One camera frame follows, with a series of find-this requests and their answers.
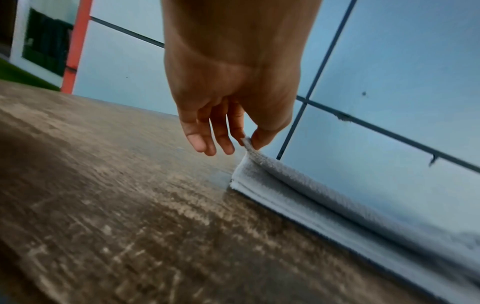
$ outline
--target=skin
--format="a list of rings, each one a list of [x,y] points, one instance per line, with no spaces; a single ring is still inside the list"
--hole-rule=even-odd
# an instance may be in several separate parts
[[[300,61],[321,0],[162,0],[165,71],[183,131],[208,156],[255,149],[292,120]]]

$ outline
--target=folded towel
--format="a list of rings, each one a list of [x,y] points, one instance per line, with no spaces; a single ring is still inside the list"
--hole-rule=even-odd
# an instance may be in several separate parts
[[[244,140],[247,155],[230,186],[451,303],[478,303],[480,254],[444,237],[354,202]]]

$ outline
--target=towel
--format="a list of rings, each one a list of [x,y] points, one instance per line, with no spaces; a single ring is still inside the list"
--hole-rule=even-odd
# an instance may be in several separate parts
[[[478,246],[441,229],[401,222],[329,189],[253,149],[230,186],[451,303],[478,303]]]

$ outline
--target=green grass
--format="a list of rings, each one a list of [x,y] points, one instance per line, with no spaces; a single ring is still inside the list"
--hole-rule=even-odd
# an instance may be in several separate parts
[[[60,91],[60,88],[42,80],[30,73],[25,72],[22,69],[8,63],[5,60],[0,59],[0,79],[18,82],[34,87]]]

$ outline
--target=wooden surface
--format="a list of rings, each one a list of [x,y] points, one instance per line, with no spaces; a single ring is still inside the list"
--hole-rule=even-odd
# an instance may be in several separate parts
[[[0,82],[0,285],[35,303],[432,301],[228,189],[242,156],[194,153],[173,116]]]

